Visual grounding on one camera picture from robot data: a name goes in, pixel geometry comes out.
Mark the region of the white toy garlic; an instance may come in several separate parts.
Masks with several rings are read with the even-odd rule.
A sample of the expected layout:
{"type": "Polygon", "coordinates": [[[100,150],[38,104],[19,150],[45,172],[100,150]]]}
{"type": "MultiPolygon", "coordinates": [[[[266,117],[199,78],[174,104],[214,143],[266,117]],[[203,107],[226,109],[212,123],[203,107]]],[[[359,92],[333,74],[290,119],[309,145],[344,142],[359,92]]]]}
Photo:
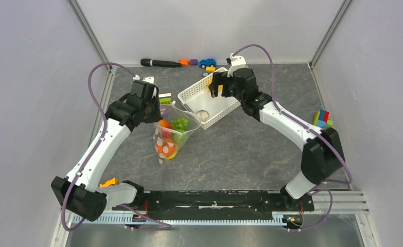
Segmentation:
{"type": "Polygon", "coordinates": [[[202,122],[206,122],[209,120],[210,115],[209,115],[208,111],[199,110],[196,114],[200,117],[202,122]]]}

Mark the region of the orange toy pumpkin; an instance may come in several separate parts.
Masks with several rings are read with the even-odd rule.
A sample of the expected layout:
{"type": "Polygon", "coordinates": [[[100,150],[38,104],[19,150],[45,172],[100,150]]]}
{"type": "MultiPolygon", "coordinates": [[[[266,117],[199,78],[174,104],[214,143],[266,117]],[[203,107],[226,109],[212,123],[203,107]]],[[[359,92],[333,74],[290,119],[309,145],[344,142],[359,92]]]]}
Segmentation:
{"type": "Polygon", "coordinates": [[[172,138],[157,138],[154,141],[156,152],[160,159],[165,159],[177,150],[177,146],[172,138]]]}

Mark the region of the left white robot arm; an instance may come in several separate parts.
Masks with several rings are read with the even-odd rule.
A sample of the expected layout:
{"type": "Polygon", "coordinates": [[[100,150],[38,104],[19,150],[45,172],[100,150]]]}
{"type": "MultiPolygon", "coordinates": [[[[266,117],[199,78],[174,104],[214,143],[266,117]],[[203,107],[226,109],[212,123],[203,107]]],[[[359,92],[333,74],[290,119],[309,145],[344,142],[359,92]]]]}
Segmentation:
{"type": "Polygon", "coordinates": [[[108,106],[99,132],[77,165],[65,177],[53,179],[51,188],[59,204],[88,221],[124,203],[131,209],[140,209],[145,196],[136,187],[123,183],[116,188],[100,188],[99,181],[134,128],[160,120],[159,88],[154,78],[135,80],[129,93],[108,106]]]}

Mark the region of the clear dotted zip bag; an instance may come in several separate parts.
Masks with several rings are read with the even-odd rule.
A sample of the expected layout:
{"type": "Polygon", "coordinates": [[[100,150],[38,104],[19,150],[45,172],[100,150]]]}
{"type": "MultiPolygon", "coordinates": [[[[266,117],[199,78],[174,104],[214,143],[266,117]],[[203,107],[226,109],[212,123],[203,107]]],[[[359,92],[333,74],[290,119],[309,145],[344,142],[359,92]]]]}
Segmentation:
{"type": "Polygon", "coordinates": [[[176,102],[160,106],[162,119],[154,124],[153,143],[159,164],[176,157],[190,136],[201,127],[201,118],[176,107],[176,102]]]}

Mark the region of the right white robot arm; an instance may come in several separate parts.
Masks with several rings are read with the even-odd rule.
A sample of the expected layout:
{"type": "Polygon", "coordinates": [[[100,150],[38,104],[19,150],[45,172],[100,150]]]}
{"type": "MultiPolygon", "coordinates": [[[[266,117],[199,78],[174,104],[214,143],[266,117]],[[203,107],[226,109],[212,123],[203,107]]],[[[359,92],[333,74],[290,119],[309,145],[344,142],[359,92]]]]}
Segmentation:
{"type": "Polygon", "coordinates": [[[305,194],[344,166],[338,132],[333,128],[310,125],[282,108],[271,96],[259,90],[252,69],[214,72],[208,88],[212,97],[234,97],[247,115],[273,127],[301,150],[299,173],[281,189],[283,208],[295,209],[305,194]]]}

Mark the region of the yellow toy mango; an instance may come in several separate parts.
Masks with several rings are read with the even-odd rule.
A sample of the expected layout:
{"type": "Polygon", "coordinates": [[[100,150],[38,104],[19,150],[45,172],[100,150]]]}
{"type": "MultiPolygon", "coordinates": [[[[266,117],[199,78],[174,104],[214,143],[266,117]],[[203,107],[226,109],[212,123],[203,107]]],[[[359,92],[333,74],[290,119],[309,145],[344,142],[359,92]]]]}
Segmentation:
{"type": "Polygon", "coordinates": [[[171,160],[173,158],[175,158],[175,156],[177,155],[178,151],[176,150],[173,154],[171,154],[170,156],[166,157],[167,160],[171,160]]]}

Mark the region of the green toy grapes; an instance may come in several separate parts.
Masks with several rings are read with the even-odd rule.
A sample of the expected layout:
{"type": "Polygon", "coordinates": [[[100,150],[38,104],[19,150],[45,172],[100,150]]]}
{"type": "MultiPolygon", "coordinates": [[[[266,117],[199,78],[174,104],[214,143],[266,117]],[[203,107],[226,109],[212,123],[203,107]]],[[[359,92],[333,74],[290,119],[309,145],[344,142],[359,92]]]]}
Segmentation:
{"type": "Polygon", "coordinates": [[[170,124],[171,127],[179,132],[184,132],[186,130],[186,127],[188,126],[189,120],[187,118],[183,117],[177,117],[173,120],[171,120],[170,124]]]}

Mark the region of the green toy cabbage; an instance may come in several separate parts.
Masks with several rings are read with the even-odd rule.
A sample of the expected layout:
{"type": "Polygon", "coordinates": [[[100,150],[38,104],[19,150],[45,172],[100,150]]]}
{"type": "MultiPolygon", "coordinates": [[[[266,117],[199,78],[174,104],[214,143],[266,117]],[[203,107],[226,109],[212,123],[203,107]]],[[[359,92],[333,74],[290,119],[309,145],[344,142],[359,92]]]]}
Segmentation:
{"type": "Polygon", "coordinates": [[[172,139],[176,145],[182,146],[187,142],[187,134],[185,134],[185,130],[183,129],[176,129],[178,133],[174,133],[172,135],[172,139]]]}

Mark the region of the white perforated plastic basket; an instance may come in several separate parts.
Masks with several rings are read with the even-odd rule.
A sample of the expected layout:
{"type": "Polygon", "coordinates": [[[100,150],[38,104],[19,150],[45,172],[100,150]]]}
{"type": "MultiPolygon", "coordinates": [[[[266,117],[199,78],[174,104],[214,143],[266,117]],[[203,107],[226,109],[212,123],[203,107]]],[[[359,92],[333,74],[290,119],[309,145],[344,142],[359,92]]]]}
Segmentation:
{"type": "Polygon", "coordinates": [[[179,92],[177,97],[187,111],[197,113],[199,110],[208,111],[210,117],[206,122],[201,121],[201,128],[206,130],[221,120],[227,114],[240,106],[239,101],[233,97],[211,97],[208,85],[212,82],[212,73],[198,82],[179,92]]]}

